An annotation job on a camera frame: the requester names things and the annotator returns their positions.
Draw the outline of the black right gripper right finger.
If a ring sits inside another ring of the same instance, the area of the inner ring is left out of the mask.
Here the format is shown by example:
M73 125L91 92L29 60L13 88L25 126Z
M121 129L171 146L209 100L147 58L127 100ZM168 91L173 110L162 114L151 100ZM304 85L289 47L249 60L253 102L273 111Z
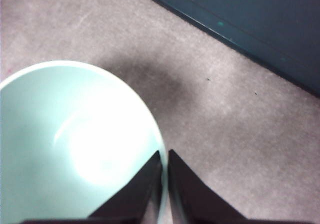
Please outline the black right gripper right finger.
M300 220L248 219L210 189L170 149L168 152L168 192L175 224L306 224Z

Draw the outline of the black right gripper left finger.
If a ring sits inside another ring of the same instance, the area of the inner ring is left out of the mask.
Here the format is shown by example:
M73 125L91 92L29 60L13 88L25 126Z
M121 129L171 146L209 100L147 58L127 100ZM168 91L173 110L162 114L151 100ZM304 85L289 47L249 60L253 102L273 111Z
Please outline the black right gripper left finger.
M163 165L156 151L133 178L84 219L25 220L23 224L140 224L152 201L158 217L162 201Z

